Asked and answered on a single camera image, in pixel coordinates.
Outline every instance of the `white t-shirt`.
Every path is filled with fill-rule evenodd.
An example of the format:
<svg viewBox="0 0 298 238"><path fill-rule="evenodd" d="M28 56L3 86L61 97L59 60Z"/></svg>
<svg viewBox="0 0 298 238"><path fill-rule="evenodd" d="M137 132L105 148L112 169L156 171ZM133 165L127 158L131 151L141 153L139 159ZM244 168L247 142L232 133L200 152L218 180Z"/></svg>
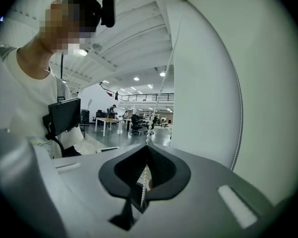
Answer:
<svg viewBox="0 0 298 238"><path fill-rule="evenodd" d="M9 129L12 133L28 137L33 145L44 147L51 159L61 158L59 145L46 139L47 130L42 120L42 117L49 113L48 106L57 102L55 75L51 70L50 74L41 80L28 76L17 63L16 51L17 49L11 51L3 61L22 89L22 97L18 108L14 111ZM72 98L71 93L67 87L65 99L70 98ZM63 144L64 149L67 149L80 142L83 135L80 128L75 127L69 132L63 132L57 138Z"/></svg>

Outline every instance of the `white table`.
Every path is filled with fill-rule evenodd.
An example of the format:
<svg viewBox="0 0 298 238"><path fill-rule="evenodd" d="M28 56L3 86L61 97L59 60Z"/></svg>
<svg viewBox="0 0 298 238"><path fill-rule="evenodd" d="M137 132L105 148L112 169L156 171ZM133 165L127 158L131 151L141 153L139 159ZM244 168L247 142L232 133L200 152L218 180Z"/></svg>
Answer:
<svg viewBox="0 0 298 238"><path fill-rule="evenodd" d="M123 120L118 120L118 119L112 119L112 118L97 118L96 117L96 125L95 125L95 131L97 131L97 120L103 121L104 122L104 129L103 129L103 136L105 136L105 131L106 131L106 123L109 122L109 130L111 130L111 123L112 122L118 122L119 123L119 128L118 128L118 134L120 135L121 132L121 123Z"/></svg>

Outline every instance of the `light fixture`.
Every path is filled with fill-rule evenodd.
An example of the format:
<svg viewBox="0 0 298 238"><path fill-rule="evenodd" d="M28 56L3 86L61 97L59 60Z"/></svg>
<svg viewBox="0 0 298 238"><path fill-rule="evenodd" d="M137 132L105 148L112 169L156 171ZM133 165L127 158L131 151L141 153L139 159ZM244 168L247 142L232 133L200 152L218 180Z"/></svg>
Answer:
<svg viewBox="0 0 298 238"><path fill-rule="evenodd" d="M86 56L88 54L88 52L86 50L78 50L77 53L79 53L80 55L82 55L83 57Z"/></svg>

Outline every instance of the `man wearing cap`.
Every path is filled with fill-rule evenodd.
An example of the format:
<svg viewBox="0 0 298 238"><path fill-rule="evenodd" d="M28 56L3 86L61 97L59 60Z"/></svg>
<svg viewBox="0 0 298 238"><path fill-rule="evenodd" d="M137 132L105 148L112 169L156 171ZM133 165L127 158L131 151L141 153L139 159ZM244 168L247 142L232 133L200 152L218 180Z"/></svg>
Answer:
<svg viewBox="0 0 298 238"><path fill-rule="evenodd" d="M96 0L57 0L46 10L45 21L33 39L2 57L12 77L24 90L9 129L28 137L33 145L44 147L52 159L80 155L74 145L83 136L79 127L61 133L58 139L65 149L63 156L60 147L45 137L47 131L42 117L49 113L48 106L58 101L59 79L53 74L49 61L57 51L67 50L69 44L78 44L80 38L88 38L95 32L100 9ZM70 99L68 87L64 90L64 99Z"/></svg>

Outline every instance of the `white wall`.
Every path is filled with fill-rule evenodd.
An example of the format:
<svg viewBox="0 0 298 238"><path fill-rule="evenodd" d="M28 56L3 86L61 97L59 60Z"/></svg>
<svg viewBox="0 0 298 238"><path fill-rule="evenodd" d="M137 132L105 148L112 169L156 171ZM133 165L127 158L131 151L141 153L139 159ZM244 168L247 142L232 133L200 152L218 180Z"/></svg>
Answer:
<svg viewBox="0 0 298 238"><path fill-rule="evenodd" d="M87 109L88 102L92 99L92 104L89 106L89 122L92 122L92 117L96 115L97 110L106 111L112 105L116 105L115 112L121 116L125 109L120 109L120 102L112 99L107 92L99 85L95 84L89 86L78 93L78 97L80 98L80 108Z"/></svg>
<svg viewBox="0 0 298 238"><path fill-rule="evenodd" d="M244 122L234 171L276 204L298 184L298 30L277 0L189 1L214 26L238 73Z"/></svg>
<svg viewBox="0 0 298 238"><path fill-rule="evenodd" d="M164 2L174 45L180 1ZM235 71L217 33L187 2L182 3L173 64L175 101L171 146L230 168L240 130Z"/></svg>

